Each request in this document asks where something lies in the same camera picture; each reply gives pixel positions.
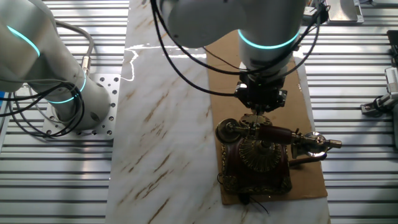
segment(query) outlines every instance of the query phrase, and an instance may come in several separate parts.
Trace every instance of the cardboard sheet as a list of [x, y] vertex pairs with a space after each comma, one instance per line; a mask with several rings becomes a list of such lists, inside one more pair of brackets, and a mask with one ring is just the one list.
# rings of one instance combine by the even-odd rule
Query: cardboard sheet
[[[235, 66], [239, 66], [240, 59], [238, 56], [238, 35], [234, 31], [214, 44], [207, 47], [207, 49], [215, 55], [221, 57]], [[217, 68], [224, 70], [237, 71], [234, 68], [226, 65], [224, 62], [207, 54], [207, 63]], [[294, 67], [294, 61], [289, 63], [289, 69]], [[233, 93], [237, 82], [238, 76], [224, 75], [221, 73], [208, 71], [210, 90], [222, 91], [225, 93]], [[304, 97], [300, 89], [299, 77], [297, 72], [290, 74], [285, 81], [283, 87], [287, 90], [287, 100], [284, 108], [278, 108], [271, 113], [266, 113], [271, 119], [274, 126], [289, 128], [296, 130], [300, 128], [301, 133], [311, 131], [311, 124], [308, 119], [307, 109], [305, 107]], [[239, 120], [245, 113], [251, 113], [237, 98], [211, 96], [211, 107], [213, 110], [213, 125], [216, 128], [217, 124], [226, 119], [234, 118]], [[218, 159], [218, 169], [221, 172], [221, 144], [216, 140], [216, 150]], [[288, 147], [289, 160], [292, 160], [290, 147]], [[278, 196], [254, 196], [260, 202], [277, 201], [277, 200], [297, 200], [305, 198], [318, 198], [326, 197], [327, 192], [325, 188], [325, 181], [323, 179], [322, 169], [320, 162], [314, 162], [301, 165], [296, 169], [290, 169], [290, 177], [292, 179], [292, 190], [285, 195]], [[221, 196], [223, 204], [230, 205], [240, 203], [236, 195], [227, 194], [221, 186]]]

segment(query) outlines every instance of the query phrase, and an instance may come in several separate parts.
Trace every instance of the metal mounting plate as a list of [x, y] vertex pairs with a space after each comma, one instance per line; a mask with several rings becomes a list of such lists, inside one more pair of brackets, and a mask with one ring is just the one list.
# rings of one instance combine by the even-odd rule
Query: metal mounting plate
[[[96, 82], [100, 83], [108, 91], [111, 98], [111, 107], [106, 118], [100, 122], [93, 129], [85, 131], [72, 131], [71, 133], [53, 139], [47, 139], [48, 141], [108, 141], [114, 138], [114, 129], [116, 125], [116, 112], [118, 110], [118, 100], [119, 100], [119, 87], [121, 76], [118, 74], [90, 74], [90, 78]], [[54, 118], [56, 115], [53, 114], [52, 105], [49, 104], [47, 107], [46, 115], [49, 118]], [[56, 133], [61, 131], [64, 125], [59, 123], [54, 123], [49, 120], [44, 121], [43, 132], [51, 131], [51, 133]]]

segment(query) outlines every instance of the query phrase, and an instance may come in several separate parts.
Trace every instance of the black wire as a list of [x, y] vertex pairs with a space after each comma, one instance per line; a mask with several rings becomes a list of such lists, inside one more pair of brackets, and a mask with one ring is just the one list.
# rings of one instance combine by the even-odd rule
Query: black wire
[[267, 214], [269, 215], [269, 212], [268, 212], [268, 210], [265, 208], [265, 206], [261, 205], [260, 202], [258, 202], [256, 199], [252, 198], [251, 196], [249, 196], [249, 197], [250, 197], [251, 200], [253, 200], [253, 201], [256, 202], [257, 204], [259, 204], [259, 205], [267, 212]]
[[159, 39], [160, 46], [162, 46], [163, 53], [165, 54], [166, 59], [169, 61], [169, 64], [173, 67], [174, 71], [177, 72], [177, 74], [178, 74], [184, 81], [186, 81], [189, 85], [191, 85], [192, 87], [196, 88], [197, 90], [200, 90], [200, 91], [202, 91], [202, 92], [209, 93], [209, 94], [212, 94], [212, 95], [217, 95], [217, 96], [234, 96], [234, 93], [218, 93], [218, 92], [211, 91], [211, 90], [206, 90], [206, 89], [204, 89], [204, 88], [202, 88], [202, 87], [200, 87], [200, 86], [197, 86], [196, 84], [194, 84], [193, 82], [191, 82], [189, 79], [187, 79], [187, 78], [178, 70], [178, 68], [174, 65], [173, 61], [172, 61], [171, 58], [169, 57], [169, 53], [167, 53], [167, 50], [166, 50], [166, 48], [165, 48], [165, 46], [164, 46], [164, 43], [163, 43], [163, 40], [162, 40], [162, 36], [161, 36], [161, 34], [160, 34], [159, 25], [158, 25], [158, 23], [157, 23], [156, 13], [155, 13], [155, 8], [154, 8], [155, 5], [156, 5], [156, 3], [153, 3], [153, 0], [151, 0], [151, 2], [152, 2], [152, 4], [151, 4], [151, 6], [152, 6], [152, 15], [153, 15], [154, 21], [155, 21], [154, 23], [155, 23], [155, 28], [156, 28], [156, 34], [157, 34], [157, 37], [158, 37], [158, 39]]
[[[221, 181], [220, 181], [220, 176], [222, 176], [222, 175], [223, 175], [222, 173], [219, 173], [217, 175], [217, 181], [218, 181], [219, 184], [224, 185], [224, 183], [221, 183]], [[250, 197], [251, 200], [253, 200], [254, 202], [258, 203], [267, 212], [267, 214], [269, 215], [268, 210], [263, 205], [261, 205], [260, 202], [258, 202], [256, 199], [252, 198], [251, 196], [249, 196], [249, 197]]]
[[[13, 114], [13, 115], [11, 115], [11, 116], [12, 116], [14, 122], [15, 122], [23, 131], [25, 131], [26, 133], [28, 133], [28, 134], [30, 134], [30, 135], [32, 135], [32, 136], [35, 136], [35, 137], [43, 137], [43, 138], [60, 137], [60, 136], [64, 136], [64, 135], [66, 135], [66, 134], [72, 132], [72, 131], [77, 127], [77, 125], [79, 125], [79, 123], [81, 122], [81, 120], [83, 119], [83, 117], [84, 117], [84, 112], [85, 112], [85, 108], [84, 108], [84, 102], [83, 102], [83, 99], [82, 99], [82, 97], [81, 97], [81, 93], [80, 93], [79, 89], [75, 88], [73, 84], [65, 85], [65, 87], [68, 88], [68, 89], [70, 90], [72, 96], [76, 96], [76, 95], [78, 96], [78, 97], [74, 97], [74, 99], [73, 99], [73, 100], [75, 101], [75, 104], [76, 104], [76, 106], [75, 106], [75, 114], [74, 114], [73, 116], [76, 116], [77, 113], [80, 112], [80, 108], [81, 108], [81, 116], [80, 116], [80, 119], [77, 121], [77, 123], [74, 125], [74, 127], [70, 128], [69, 131], [67, 131], [67, 129], [74, 123], [75, 118], [73, 118], [61, 131], [59, 131], [59, 132], [57, 132], [57, 133], [55, 133], [55, 134], [47, 134], [47, 133], [45, 133], [45, 132], [43, 132], [43, 131], [37, 129], [33, 124], [31, 124], [31, 123], [26, 119], [26, 117], [24, 116], [24, 114], [23, 114], [22, 112], [20, 112], [20, 115], [21, 115], [22, 119], [24, 120], [24, 122], [27, 123], [32, 129], [34, 129], [35, 131], [37, 131], [38, 134], [37, 134], [37, 133], [32, 133], [32, 132], [26, 130], [26, 129], [18, 122], [18, 120], [16, 119], [16, 117], [15, 117], [14, 114]], [[20, 108], [20, 106], [19, 106], [19, 102], [16, 101], [15, 104], [16, 104], [16, 106], [17, 106], [18, 111], [20, 111], [21, 108]], [[8, 105], [8, 107], [9, 107], [9, 110], [12, 111], [11, 102], [8, 102], [7, 105]]]
[[10, 113], [0, 114], [0, 117], [11, 116], [11, 115], [15, 115], [15, 114], [18, 114], [18, 113], [20, 113], [20, 112], [23, 112], [23, 111], [25, 111], [25, 110], [28, 110], [29, 108], [33, 107], [36, 103], [38, 103], [41, 99], [43, 99], [44, 97], [46, 97], [48, 94], [49, 94], [49, 93], [44, 94], [44, 95], [38, 97], [35, 101], [33, 101], [31, 104], [29, 104], [28, 106], [26, 106], [26, 107], [23, 108], [23, 109], [20, 109], [20, 110], [17, 110], [17, 111], [11, 111]]
[[187, 52], [180, 44], [178, 44], [170, 35], [169, 30], [167, 29], [167, 26], [162, 18], [162, 16], [160, 15], [159, 9], [157, 7], [157, 3], [156, 0], [151, 0], [151, 5], [152, 5], [152, 12], [155, 11], [155, 13], [157, 14], [160, 23], [162, 24], [163, 28], [165, 29], [166, 33], [170, 36], [170, 38], [172, 39], [172, 41], [174, 42], [174, 44], [179, 47], [179, 49], [184, 52], [188, 57], [190, 57], [193, 61], [195, 61], [196, 63], [199, 63], [200, 65], [211, 69], [213, 71], [216, 72], [220, 72], [220, 73], [224, 73], [224, 74], [228, 74], [228, 75], [255, 75], [259, 72], [263, 72], [271, 67], [273, 67], [274, 65], [277, 65], [279, 62], [281, 62], [282, 60], [284, 60], [286, 57], [288, 57], [292, 51], [294, 51], [299, 44], [301, 43], [301, 41], [304, 39], [304, 37], [308, 34], [310, 28], [312, 25], [314, 25], [314, 23], [316, 23], [317, 19], [320, 17], [321, 15], [321, 11], [318, 11], [314, 17], [312, 18], [312, 21], [310, 23], [310, 25], [307, 27], [307, 29], [305, 30], [305, 32], [301, 35], [301, 37], [299, 38], [298, 41], [296, 41], [296, 43], [290, 48], [290, 50], [286, 51], [286, 53], [282, 54], [281, 56], [279, 56], [278, 58], [274, 59], [273, 61], [270, 62], [269, 65], [262, 67], [262, 68], [258, 68], [256, 70], [250, 70], [250, 71], [246, 71], [246, 72], [230, 72], [230, 71], [226, 71], [226, 70], [221, 70], [215, 67], [212, 67], [210, 65], [207, 65], [206, 63], [201, 62], [200, 60], [196, 59], [195, 57], [193, 57], [189, 52]]
[[221, 183], [221, 181], [220, 181], [220, 176], [222, 176], [222, 175], [223, 175], [222, 173], [217, 174], [217, 181], [219, 184], [224, 185], [224, 183]]
[[0, 97], [0, 100], [3, 100], [3, 101], [31, 100], [31, 99], [40, 97], [40, 96], [42, 96], [42, 95], [47, 96], [48, 94], [50, 94], [51, 92], [53, 92], [55, 89], [60, 88], [60, 87], [62, 87], [63, 85], [64, 85], [64, 84], [61, 83], [61, 84], [59, 84], [59, 85], [57, 85], [57, 86], [55, 86], [55, 87], [52, 87], [52, 88], [50, 88], [50, 89], [48, 89], [48, 90], [45, 90], [45, 91], [43, 91], [43, 92], [41, 92], [41, 93], [38, 93], [38, 94], [36, 94], [36, 95], [24, 96], [24, 97], [18, 97], [18, 98], [4, 98], [4, 97]]
[[210, 52], [209, 50], [207, 50], [206, 47], [202, 47], [202, 48], [203, 48], [207, 53], [209, 53], [211, 56], [217, 58], [218, 60], [224, 62], [225, 64], [227, 64], [227, 65], [229, 65], [229, 66], [231, 66], [231, 67], [233, 67], [233, 68], [236, 68], [236, 69], [238, 69], [238, 70], [248, 70], [248, 69], [246, 69], [246, 68], [239, 68], [239, 67], [237, 67], [237, 66], [235, 66], [235, 65], [233, 65], [233, 64], [231, 64], [231, 63], [229, 63], [229, 62], [227, 62], [226, 60], [220, 58], [219, 56], [217, 56], [217, 55], [213, 54], [212, 52]]
[[66, 29], [70, 29], [72, 31], [78, 32], [78, 33], [82, 34], [83, 36], [85, 36], [88, 39], [88, 42], [89, 42], [87, 53], [85, 54], [85, 56], [90, 56], [91, 55], [91, 53], [93, 51], [93, 48], [94, 48], [94, 40], [91, 37], [91, 35], [89, 33], [87, 33], [87, 31], [83, 30], [80, 27], [77, 27], [77, 26], [74, 26], [74, 25], [71, 25], [71, 24], [67, 24], [66, 22], [61, 22], [61, 21], [58, 21], [58, 20], [55, 20], [55, 23], [58, 26], [64, 27]]

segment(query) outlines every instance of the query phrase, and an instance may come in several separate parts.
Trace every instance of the white marble surface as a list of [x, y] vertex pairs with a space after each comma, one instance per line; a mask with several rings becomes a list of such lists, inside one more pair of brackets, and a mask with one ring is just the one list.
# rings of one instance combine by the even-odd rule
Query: white marble surface
[[[149, 3], [130, 7], [106, 223], [328, 223], [326, 198], [263, 203], [269, 215], [221, 204], [210, 96], [168, 64]], [[164, 40], [183, 74], [208, 88], [206, 69]]]

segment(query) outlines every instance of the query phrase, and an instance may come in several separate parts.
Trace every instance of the robotic arm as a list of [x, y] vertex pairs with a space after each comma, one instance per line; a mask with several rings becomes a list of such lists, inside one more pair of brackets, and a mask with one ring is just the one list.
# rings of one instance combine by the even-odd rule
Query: robotic arm
[[[299, 36], [306, 0], [157, 0], [157, 3], [170, 35], [186, 47], [209, 45], [238, 29], [239, 56], [248, 69], [256, 70], [291, 51]], [[287, 92], [280, 89], [291, 55], [264, 72], [241, 75], [236, 97], [256, 114], [284, 106]]]
[[[60, 82], [74, 84], [85, 104], [77, 130], [96, 126], [110, 108], [108, 92], [88, 77], [62, 43], [55, 19], [41, 0], [0, 0], [0, 79], [0, 90], [10, 92], [24, 82], [37, 93]], [[76, 105], [66, 88], [45, 99], [55, 108], [59, 120], [74, 116]]]

